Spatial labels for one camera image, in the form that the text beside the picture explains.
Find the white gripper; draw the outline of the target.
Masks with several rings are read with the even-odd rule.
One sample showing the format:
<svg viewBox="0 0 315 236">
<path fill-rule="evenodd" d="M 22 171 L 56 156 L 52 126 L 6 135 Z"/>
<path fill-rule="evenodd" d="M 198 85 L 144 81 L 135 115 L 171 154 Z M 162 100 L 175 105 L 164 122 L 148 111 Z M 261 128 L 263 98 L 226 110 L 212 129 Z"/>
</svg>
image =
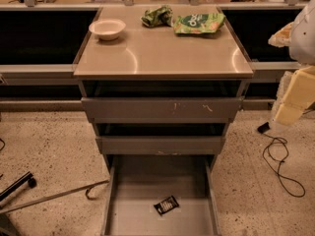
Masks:
<svg viewBox="0 0 315 236">
<path fill-rule="evenodd" d="M 314 29 L 310 23 L 289 23 L 268 40 L 275 47 L 288 47 L 290 57 L 302 67 L 286 74 L 277 95 L 273 120 L 283 126 L 294 124 L 315 102 Z"/>
</svg>

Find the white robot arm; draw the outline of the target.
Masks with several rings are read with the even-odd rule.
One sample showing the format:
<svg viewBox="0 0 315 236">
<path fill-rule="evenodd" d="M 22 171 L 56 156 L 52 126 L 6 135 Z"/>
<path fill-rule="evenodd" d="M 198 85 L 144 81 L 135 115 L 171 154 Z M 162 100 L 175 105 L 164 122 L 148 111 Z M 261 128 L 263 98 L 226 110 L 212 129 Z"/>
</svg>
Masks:
<svg viewBox="0 0 315 236">
<path fill-rule="evenodd" d="M 290 58 L 305 65 L 283 76 L 273 106 L 273 128 L 288 127 L 315 102 L 315 0 L 310 0 L 295 20 L 274 33 L 268 43 L 288 46 Z"/>
</svg>

